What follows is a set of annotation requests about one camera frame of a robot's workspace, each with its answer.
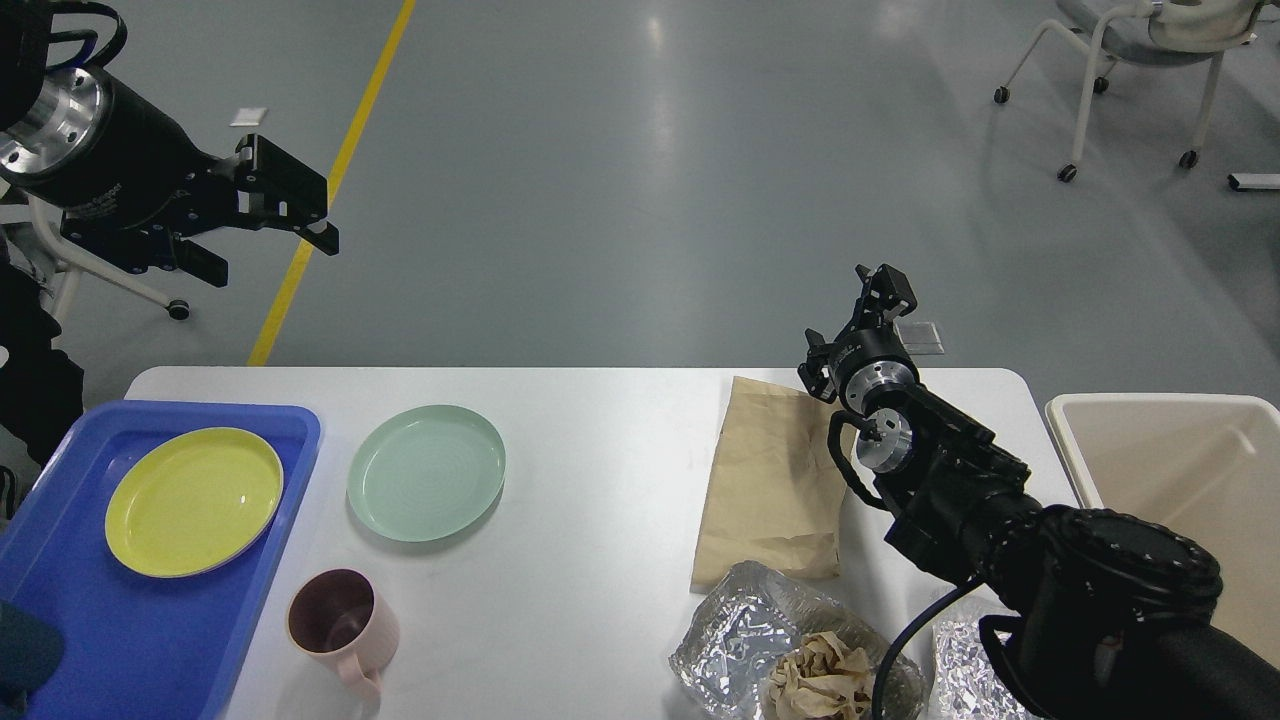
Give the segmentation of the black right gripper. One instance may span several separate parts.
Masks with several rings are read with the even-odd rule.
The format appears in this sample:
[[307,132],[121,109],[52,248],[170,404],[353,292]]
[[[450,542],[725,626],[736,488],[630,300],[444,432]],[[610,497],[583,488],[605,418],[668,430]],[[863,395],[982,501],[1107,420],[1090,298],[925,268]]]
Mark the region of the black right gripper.
[[918,306],[910,281],[890,264],[876,269],[856,265],[861,292],[854,306],[852,328],[827,341],[818,331],[805,331],[806,354],[797,377],[806,393],[823,402],[838,402],[852,413],[870,413],[872,400],[883,391],[914,386],[919,370],[900,343],[892,325]]

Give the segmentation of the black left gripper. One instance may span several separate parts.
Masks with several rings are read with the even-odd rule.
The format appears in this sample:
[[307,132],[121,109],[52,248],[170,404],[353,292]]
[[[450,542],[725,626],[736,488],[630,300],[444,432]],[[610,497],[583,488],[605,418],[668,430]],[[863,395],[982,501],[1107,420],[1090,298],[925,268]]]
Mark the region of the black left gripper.
[[156,266],[218,288],[227,260],[183,238],[270,228],[339,252],[326,178],[264,136],[246,135],[234,163],[106,70],[55,70],[45,87],[55,104],[40,129],[40,197],[67,214],[64,237],[134,274]]

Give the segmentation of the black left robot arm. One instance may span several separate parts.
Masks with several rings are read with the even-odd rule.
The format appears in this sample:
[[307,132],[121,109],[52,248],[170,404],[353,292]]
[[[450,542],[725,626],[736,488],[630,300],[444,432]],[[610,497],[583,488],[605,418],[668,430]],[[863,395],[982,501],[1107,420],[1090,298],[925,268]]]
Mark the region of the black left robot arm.
[[124,272],[215,287],[227,261],[196,242],[210,231],[289,231],[338,254],[323,174],[256,133],[205,152],[108,70],[128,38],[114,8],[5,1],[1,29],[3,178],[59,209],[63,238]]

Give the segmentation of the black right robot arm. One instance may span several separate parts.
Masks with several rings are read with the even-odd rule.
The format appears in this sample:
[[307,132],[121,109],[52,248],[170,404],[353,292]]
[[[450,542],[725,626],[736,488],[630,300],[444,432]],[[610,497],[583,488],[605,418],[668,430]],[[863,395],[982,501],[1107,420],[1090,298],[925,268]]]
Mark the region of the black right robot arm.
[[832,340],[806,331],[797,375],[836,405],[829,456],[860,501],[892,515],[886,542],[954,587],[888,660],[988,585],[1007,612],[979,620],[982,647],[1039,717],[1275,719],[1277,669],[1211,623],[1224,588],[1211,552],[1130,514],[1028,495],[1029,466],[922,380],[895,328],[916,309],[905,274],[855,272],[849,323]]

